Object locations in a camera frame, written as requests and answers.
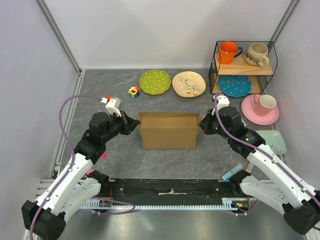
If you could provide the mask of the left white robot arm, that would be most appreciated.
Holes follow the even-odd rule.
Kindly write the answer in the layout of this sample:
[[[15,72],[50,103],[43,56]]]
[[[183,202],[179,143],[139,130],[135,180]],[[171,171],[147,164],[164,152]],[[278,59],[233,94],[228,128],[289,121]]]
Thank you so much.
[[[35,201],[27,200],[22,205],[29,239],[37,235],[44,240],[57,240],[67,221],[87,200],[109,193],[110,178],[97,170],[89,173],[79,187],[76,184],[106,151],[108,141],[119,134],[130,135],[139,124],[139,120],[127,116],[124,111],[92,115],[88,129],[72,149],[71,158],[60,175]]]

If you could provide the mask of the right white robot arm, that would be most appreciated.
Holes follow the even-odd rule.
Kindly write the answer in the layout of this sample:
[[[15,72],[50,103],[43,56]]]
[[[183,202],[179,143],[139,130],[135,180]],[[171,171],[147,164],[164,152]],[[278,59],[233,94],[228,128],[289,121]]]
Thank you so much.
[[[258,167],[276,188],[245,174],[229,184],[235,197],[250,195],[278,211],[298,234],[305,235],[320,221],[320,192],[294,173],[255,130],[244,126],[235,107],[209,109],[199,123],[206,135],[219,135],[233,151]]]

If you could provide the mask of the brown cardboard box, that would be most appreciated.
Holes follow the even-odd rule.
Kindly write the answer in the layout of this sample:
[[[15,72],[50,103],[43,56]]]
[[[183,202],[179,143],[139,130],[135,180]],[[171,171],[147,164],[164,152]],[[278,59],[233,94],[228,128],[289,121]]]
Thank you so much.
[[[145,150],[194,149],[200,113],[140,112],[139,131]]]

